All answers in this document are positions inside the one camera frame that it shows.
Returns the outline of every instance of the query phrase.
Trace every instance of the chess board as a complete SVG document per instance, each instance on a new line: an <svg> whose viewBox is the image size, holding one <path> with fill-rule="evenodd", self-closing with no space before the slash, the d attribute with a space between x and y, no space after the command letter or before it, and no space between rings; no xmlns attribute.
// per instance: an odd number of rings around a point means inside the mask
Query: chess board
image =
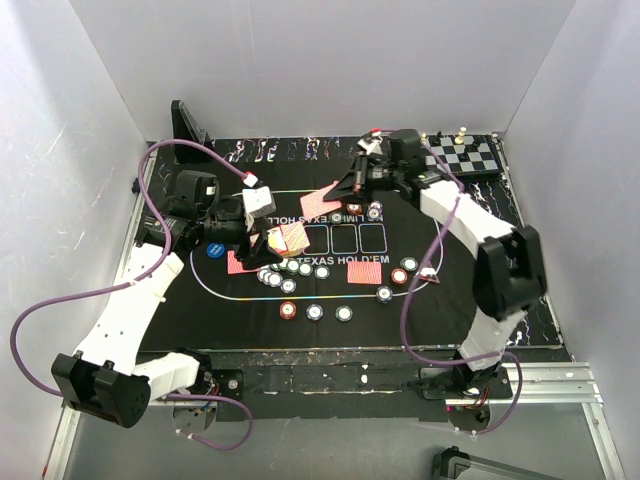
<svg viewBox="0 0 640 480"><path fill-rule="evenodd" d="M502 173L502 166L498 160L497 141L491 135L467 135L464 137L463 145L456 145L455 137L455 135L443 135L439 139L440 145L435 146L437 137L430 135L429 145L457 177L462 180L476 181L495 178ZM433 156L427 157L427 165L436 165Z"/></svg>

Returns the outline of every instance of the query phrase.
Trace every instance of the curved line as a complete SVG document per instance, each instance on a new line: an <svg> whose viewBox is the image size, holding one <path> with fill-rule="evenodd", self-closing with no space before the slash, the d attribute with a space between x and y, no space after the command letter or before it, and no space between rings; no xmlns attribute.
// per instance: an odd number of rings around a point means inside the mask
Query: curved line
<svg viewBox="0 0 640 480"><path fill-rule="evenodd" d="M434 222L436 224L436 228L439 230L438 222L436 222L435 220L434 220ZM438 272L440 271L440 267L442 266L443 253L444 253L444 251L443 251L442 242L440 242L440 263L438 264L438 268L436 269L436 275L438 274ZM218 293L218 292L216 292L214 290L211 290L202 281L202 279L198 275L198 272L196 272L195 265L193 264L193 250L189 254L189 264L191 265L191 273L193 274L193 277L196 279L196 281L200 284L200 286L202 288L204 288L210 294L215 295L216 297L222 298L223 300L231 300L231 301L236 301L236 302L251 302L251 301L270 302L270 301L279 301L279 300L318 300L318 299L319 300L327 300L327 299L332 299L332 298L376 298L376 296L372 295L372 294L366 294L366 295L323 295L323 296L305 296L305 297L227 297L226 295L222 295L221 293ZM429 283L430 282L425 282L424 284L420 285L418 288L416 288L414 290L414 293L422 290L424 287L429 285ZM394 297L404 297L404 296L406 296L408 294L409 294L409 292L401 292L401 293L394 293L393 296Z"/></svg>

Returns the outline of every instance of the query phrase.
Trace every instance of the gray wall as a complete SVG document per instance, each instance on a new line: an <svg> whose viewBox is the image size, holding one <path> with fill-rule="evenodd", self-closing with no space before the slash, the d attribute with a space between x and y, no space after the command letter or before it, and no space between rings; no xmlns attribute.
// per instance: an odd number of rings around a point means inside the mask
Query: gray wall
<svg viewBox="0 0 640 480"><path fill-rule="evenodd" d="M144 142L67 1L0 0L0 478L40 478L60 400L9 352L31 304L113 281ZM106 299L33 314L18 344L49 385Z"/></svg>
<svg viewBox="0 0 640 480"><path fill-rule="evenodd" d="M640 5L578 0L506 137L565 340L588 360L627 475L640 471Z"/></svg>
<svg viewBox="0 0 640 480"><path fill-rule="evenodd" d="M574 0L71 0L147 139L504 130Z"/></svg>

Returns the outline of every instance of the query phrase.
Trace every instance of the metal frame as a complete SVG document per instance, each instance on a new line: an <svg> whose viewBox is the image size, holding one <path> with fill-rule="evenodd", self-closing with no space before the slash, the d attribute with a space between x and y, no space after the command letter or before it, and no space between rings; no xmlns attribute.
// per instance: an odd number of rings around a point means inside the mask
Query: metal frame
<svg viewBox="0 0 640 480"><path fill-rule="evenodd" d="M153 167L155 165L157 151L149 159L147 171L145 172L145 184L148 185ZM505 168L507 182L511 187L514 203L518 213L522 217L518 202L513 192L513 185L508 174L508 166L501 153L501 162ZM122 256L118 265L116 278L122 275L126 268L127 260L134 244L134 237L137 225L142 215L144 201L141 196L136 199L131 221L125 237ZM551 312L557 325L557 320L553 309ZM343 349L323 349L323 350L343 350ZM379 349L353 349L358 351L366 350L388 350ZM518 373L514 364L505 364L512 387L515 388L518 381ZM581 403L585 419L588 422L594 445L598 452L602 469L607 480L624 480L626 477L622 470L622 465L616 452L613 440L607 427L606 419L602 412L602 398L588 363L523 363L524 387L520 398L520 403ZM501 404L509 403L511 400L491 400L489 403ZM151 402L152 406L190 406L200 405L202 402ZM466 403L458 399L447 401L448 405L461 405ZM75 434L80 419L80 413L68 407L63 407L60 422L56 430L47 468L43 475L44 480L62 480L68 465L69 456L73 447Z"/></svg>

